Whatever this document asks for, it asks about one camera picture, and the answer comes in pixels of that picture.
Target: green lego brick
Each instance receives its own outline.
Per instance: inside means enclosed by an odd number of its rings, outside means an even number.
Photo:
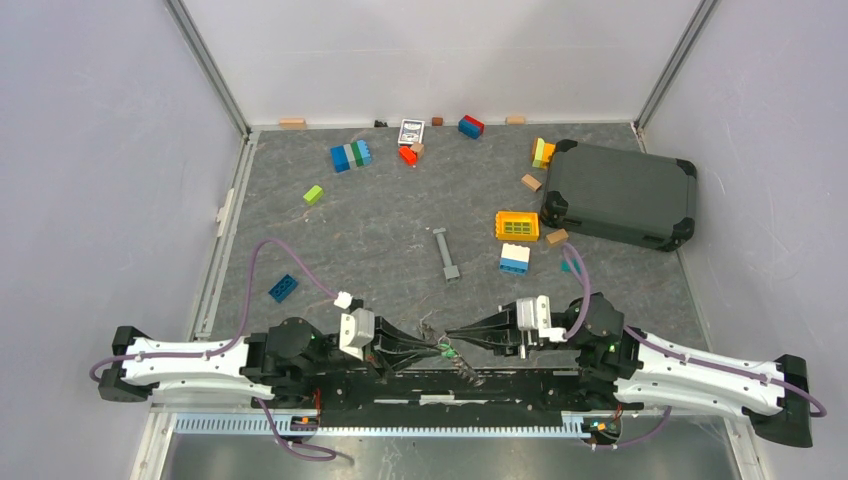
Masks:
[[[309,205],[315,205],[315,202],[321,199],[324,196],[324,189],[315,185],[310,188],[306,195],[303,196],[303,199],[306,200],[306,203]]]
[[[362,167],[365,164],[362,162],[362,152],[359,151],[359,145],[356,143],[350,144],[351,150],[353,150],[353,157],[356,158],[356,166]]]

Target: yellow plastic crate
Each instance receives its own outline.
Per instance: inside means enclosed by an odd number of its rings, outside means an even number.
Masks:
[[[539,214],[534,212],[498,212],[495,215],[495,238],[505,242],[539,240]]]

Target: yellow lego brick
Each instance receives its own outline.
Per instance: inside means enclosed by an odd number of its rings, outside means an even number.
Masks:
[[[542,155],[545,153],[545,141],[539,137],[536,137],[536,140],[533,141],[533,149],[530,152],[530,160],[533,163],[537,163],[542,161]]]
[[[495,215],[495,238],[505,242],[539,240],[539,214],[535,212],[498,212]]]

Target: blue duplo brick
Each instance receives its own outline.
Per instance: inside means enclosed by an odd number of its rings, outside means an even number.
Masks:
[[[350,170],[350,164],[347,161],[347,155],[344,151],[344,145],[331,148],[330,154],[333,156],[333,168],[336,169],[336,173],[341,173],[346,170]]]
[[[292,278],[291,275],[286,275],[282,280],[277,282],[271,290],[268,290],[268,294],[271,295],[277,303],[282,303],[282,301],[285,300],[295,288],[297,288],[297,280]]]
[[[498,268],[502,272],[514,273],[516,275],[524,275],[525,273],[527,273],[527,269],[530,268],[530,265],[527,262],[519,262],[518,260],[501,258],[501,263]]]
[[[483,133],[480,128],[477,127],[477,125],[474,125],[473,123],[468,122],[466,120],[460,120],[458,128],[460,132],[464,133],[465,135],[468,135],[469,137],[475,140],[480,138],[480,134]]]
[[[368,145],[365,140],[357,140],[356,146],[359,147],[359,154],[362,155],[362,163],[365,165],[371,164],[371,150],[368,150]]]

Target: lego brick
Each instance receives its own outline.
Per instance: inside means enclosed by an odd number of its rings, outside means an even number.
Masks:
[[[362,162],[362,153],[359,151],[359,144],[351,143],[350,149],[353,150],[353,158],[356,159],[356,166],[362,167],[365,164]]]
[[[356,167],[356,157],[353,155],[353,147],[351,147],[348,143],[344,146],[344,149],[345,157],[347,158],[347,164],[350,166],[350,168]]]
[[[282,303],[282,301],[285,300],[295,288],[297,288],[297,280],[292,278],[291,275],[286,275],[282,278],[282,280],[277,282],[271,290],[268,290],[268,294],[271,295],[277,303]]]
[[[533,140],[533,148],[530,150],[530,160],[534,167],[539,167],[542,162],[542,155],[545,153],[545,141],[539,137]]]
[[[480,130],[476,125],[465,119],[459,121],[459,125],[457,125],[457,128],[460,132],[475,140],[480,138],[480,135],[483,134],[483,131]]]
[[[546,143],[545,151],[542,153],[542,163],[547,165],[551,163],[551,158],[554,156],[554,150],[556,149],[555,143]]]
[[[362,154],[362,163],[371,165],[371,150],[368,149],[365,140],[357,140],[356,146],[359,148],[359,153]]]
[[[563,229],[559,229],[556,232],[547,234],[545,236],[545,241],[548,242],[548,246],[550,247],[559,245],[560,243],[568,241],[568,232]]]
[[[530,263],[530,247],[504,243],[501,247],[501,258],[515,260],[516,262]]]
[[[498,269],[502,272],[524,275],[530,268],[530,248],[505,243],[501,249]]]
[[[406,162],[406,164],[410,167],[414,167],[415,164],[418,162],[418,156],[415,155],[415,152],[413,152],[411,148],[405,145],[398,149],[398,153],[400,154],[400,158],[402,158],[403,161]]]
[[[533,190],[534,192],[538,192],[539,189],[542,188],[542,183],[536,180],[536,178],[533,175],[530,175],[529,173],[521,177],[521,183],[526,185],[527,188]]]
[[[507,242],[539,240],[539,214],[535,212],[506,212],[495,215],[495,237]]]
[[[342,173],[346,170],[350,170],[350,164],[347,161],[344,146],[340,145],[338,147],[331,148],[330,155],[333,156],[333,168],[336,169],[336,173]]]
[[[283,130],[303,130],[306,128],[305,118],[281,118],[280,127]]]
[[[481,135],[483,134],[483,130],[486,129],[486,126],[483,125],[483,122],[481,122],[480,120],[477,120],[476,118],[472,117],[471,115],[466,115],[466,116],[462,117],[462,119],[465,120],[466,122],[471,123],[475,127],[479,128]]]
[[[571,260],[571,264],[574,265],[574,271],[576,271],[578,275],[583,275],[583,272],[580,270],[580,264],[577,263],[577,260]],[[571,267],[568,266],[567,260],[562,261],[562,266],[560,268],[562,268],[563,272],[571,271]]]
[[[315,202],[321,199],[324,196],[324,189],[315,185],[310,188],[308,192],[303,196],[303,199],[306,200],[306,203],[310,206],[315,205]]]

